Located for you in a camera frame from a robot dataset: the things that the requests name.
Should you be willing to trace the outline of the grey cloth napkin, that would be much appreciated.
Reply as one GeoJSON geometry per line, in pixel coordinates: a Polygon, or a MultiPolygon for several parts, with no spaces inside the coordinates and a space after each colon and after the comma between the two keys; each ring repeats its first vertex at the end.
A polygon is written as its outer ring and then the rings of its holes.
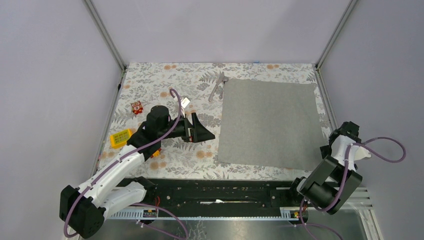
{"type": "Polygon", "coordinates": [[[231,79],[223,88],[218,160],[314,170],[326,144],[315,86],[231,79]]]}

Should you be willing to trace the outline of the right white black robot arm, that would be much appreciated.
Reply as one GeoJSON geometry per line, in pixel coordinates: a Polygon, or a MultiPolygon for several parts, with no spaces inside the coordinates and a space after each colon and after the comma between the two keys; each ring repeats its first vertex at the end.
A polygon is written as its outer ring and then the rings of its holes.
{"type": "Polygon", "coordinates": [[[363,179],[354,164],[358,147],[351,146],[362,142],[359,129],[345,121],[329,135],[328,144],[320,147],[322,161],[308,177],[296,178],[287,191],[291,205],[299,206],[307,199],[330,215],[339,211],[363,179]]]}

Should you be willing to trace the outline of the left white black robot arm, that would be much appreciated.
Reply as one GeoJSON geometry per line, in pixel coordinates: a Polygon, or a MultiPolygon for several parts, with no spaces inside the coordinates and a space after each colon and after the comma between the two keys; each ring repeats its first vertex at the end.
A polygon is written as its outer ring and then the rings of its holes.
{"type": "Polygon", "coordinates": [[[64,221],[64,235],[90,238],[111,215],[127,206],[152,204],[155,192],[138,182],[116,192],[113,188],[135,167],[148,160],[161,148],[164,139],[181,138],[186,143],[215,139],[203,126],[196,113],[191,119],[178,115],[172,119],[169,109],[156,105],[146,115],[138,130],[131,135],[114,160],[100,172],[77,187],[67,185],[60,193],[59,217],[64,221]]]}

